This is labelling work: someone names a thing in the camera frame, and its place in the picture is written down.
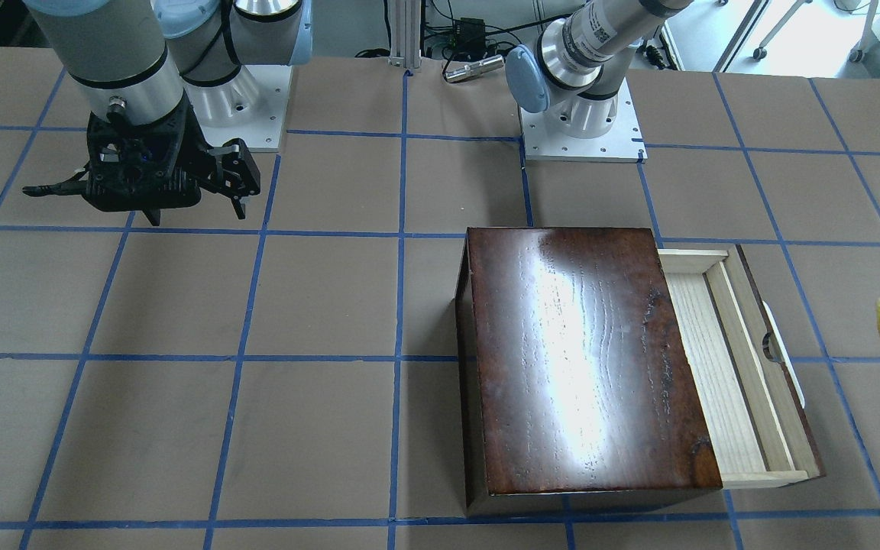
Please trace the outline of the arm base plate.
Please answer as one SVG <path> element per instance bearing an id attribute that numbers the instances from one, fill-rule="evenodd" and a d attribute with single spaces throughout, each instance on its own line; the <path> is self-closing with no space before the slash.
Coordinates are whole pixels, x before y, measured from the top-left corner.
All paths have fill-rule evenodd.
<path id="1" fill-rule="evenodd" d="M 528 160 L 643 163 L 649 158 L 626 80 L 608 99 L 576 96 L 541 114 L 520 109 L 519 115 Z"/>
<path id="2" fill-rule="evenodd" d="M 207 142 L 221 147 L 240 138 L 251 152 L 279 153 L 293 74 L 292 66 L 252 65 L 222 85 L 186 84 Z"/>

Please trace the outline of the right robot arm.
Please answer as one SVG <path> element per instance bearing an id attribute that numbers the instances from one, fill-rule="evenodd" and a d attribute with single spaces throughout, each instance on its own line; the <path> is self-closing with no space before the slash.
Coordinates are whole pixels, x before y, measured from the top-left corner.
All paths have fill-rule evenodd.
<path id="1" fill-rule="evenodd" d="M 309 1 L 28 1 L 86 98 L 88 159 L 27 197 L 76 196 L 102 212 L 192 208 L 203 192 L 235 216 L 261 191 L 254 150 L 275 147 L 283 87 L 255 67 L 304 65 Z"/>

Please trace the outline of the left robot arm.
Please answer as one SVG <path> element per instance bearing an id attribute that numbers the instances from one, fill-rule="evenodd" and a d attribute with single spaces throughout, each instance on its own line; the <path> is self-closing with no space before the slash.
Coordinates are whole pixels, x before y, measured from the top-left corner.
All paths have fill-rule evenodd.
<path id="1" fill-rule="evenodd" d="M 609 76 L 624 79 L 624 72 L 616 66 L 618 53 L 685 7 L 684 1 L 587 1 L 573 14 L 550 21 L 533 44 L 510 51 L 506 71 L 514 100 L 521 111 L 534 115 L 548 114 L 577 100 L 603 101 L 603 95 L 593 95 L 590 90 Z M 745 157 L 755 184 L 761 185 L 762 178 L 752 160 L 754 153 L 842 157 L 851 166 L 880 222 L 880 202 L 858 161 L 860 157 L 880 157 L 880 150 L 854 147 L 848 142 L 845 126 L 836 121 L 831 104 L 814 78 L 804 83 L 837 141 L 834 147 L 753 147 L 738 125 L 736 104 L 727 97 L 719 74 L 713 74 L 712 80 L 736 136 L 736 149 Z M 875 313 L 880 335 L 880 303 Z"/>

